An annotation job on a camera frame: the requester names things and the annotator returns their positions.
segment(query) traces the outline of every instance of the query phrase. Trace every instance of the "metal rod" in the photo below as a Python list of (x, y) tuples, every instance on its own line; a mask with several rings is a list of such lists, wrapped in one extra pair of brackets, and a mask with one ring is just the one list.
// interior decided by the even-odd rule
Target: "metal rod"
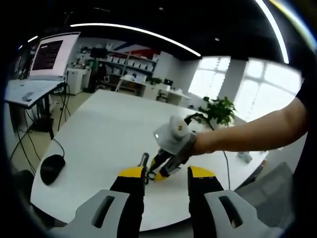
[(149, 156), (150, 155), (148, 153), (143, 153), (142, 158), (141, 158), (141, 162), (138, 166), (145, 166), (146, 167), (148, 160), (149, 160)]

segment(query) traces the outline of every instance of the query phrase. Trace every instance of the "white cabinet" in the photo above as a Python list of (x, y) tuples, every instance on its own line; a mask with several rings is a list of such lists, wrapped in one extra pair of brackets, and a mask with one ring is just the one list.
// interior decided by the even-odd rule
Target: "white cabinet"
[(143, 98), (150, 100), (156, 100), (159, 93), (159, 89), (155, 85), (147, 85), (143, 92)]
[(76, 95), (82, 91), (83, 88), (88, 87), (90, 78), (90, 69), (67, 69), (67, 83), (69, 85), (70, 94)]

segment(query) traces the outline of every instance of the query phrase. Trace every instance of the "led strip light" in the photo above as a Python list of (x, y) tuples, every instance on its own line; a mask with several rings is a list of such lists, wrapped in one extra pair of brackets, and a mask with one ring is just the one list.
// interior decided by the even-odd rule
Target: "led strip light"
[(119, 28), (124, 28), (124, 29), (129, 29), (129, 30), (133, 30), (133, 31), (139, 31), (139, 32), (142, 32), (142, 33), (145, 33), (145, 34), (148, 34), (148, 35), (152, 35), (152, 36), (156, 36), (156, 37), (159, 37), (163, 40), (166, 40), (168, 42), (171, 42), (193, 54), (195, 54), (196, 56), (200, 57), (201, 54), (192, 50), (191, 48), (188, 48), (187, 46), (181, 44), (181, 43), (178, 43), (170, 38), (167, 38), (165, 36), (161, 36), (157, 33), (153, 33), (151, 31), (146, 31), (146, 30), (143, 30), (143, 29), (140, 29), (140, 28), (136, 28), (136, 27), (131, 27), (131, 26), (124, 26), (124, 25), (118, 25), (118, 24), (109, 24), (109, 23), (82, 23), (82, 24), (73, 24), (73, 25), (70, 25), (71, 27), (77, 27), (77, 26), (112, 26), (112, 27), (119, 27)]
[(266, 6), (266, 4), (262, 0), (254, 0), (254, 1), (259, 5), (259, 7), (261, 8), (261, 10), (263, 11), (263, 13), (265, 14), (266, 18), (268, 19), (269, 23), (271, 24), (271, 26), (273, 28), (273, 31), (274, 31), (275, 36), (277, 38), (279, 47), (281, 48), (281, 51), (282, 51), (284, 63), (289, 63), (287, 50), (285, 47), (285, 43), (284, 43), (282, 34), (278, 28), (278, 25), (277, 25), (273, 15), (272, 15), (272, 13), (269, 11), (268, 7)]

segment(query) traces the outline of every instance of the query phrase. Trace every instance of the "gray chair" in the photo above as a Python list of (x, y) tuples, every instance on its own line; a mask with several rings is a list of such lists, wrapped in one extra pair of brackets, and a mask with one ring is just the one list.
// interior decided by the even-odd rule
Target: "gray chair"
[(293, 174), (283, 162), (273, 171), (235, 192), (254, 206), (269, 227), (286, 229), (294, 220), (291, 191)]

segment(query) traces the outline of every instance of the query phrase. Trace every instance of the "bright window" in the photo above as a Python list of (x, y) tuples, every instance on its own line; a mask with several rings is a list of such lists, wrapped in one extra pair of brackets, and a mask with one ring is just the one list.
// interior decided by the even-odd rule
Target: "bright window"
[(249, 60), (234, 100), (236, 116), (252, 121), (287, 106), (301, 87), (299, 72), (276, 63)]
[(195, 72), (188, 92), (200, 98), (216, 99), (222, 87), (230, 57), (205, 57)]

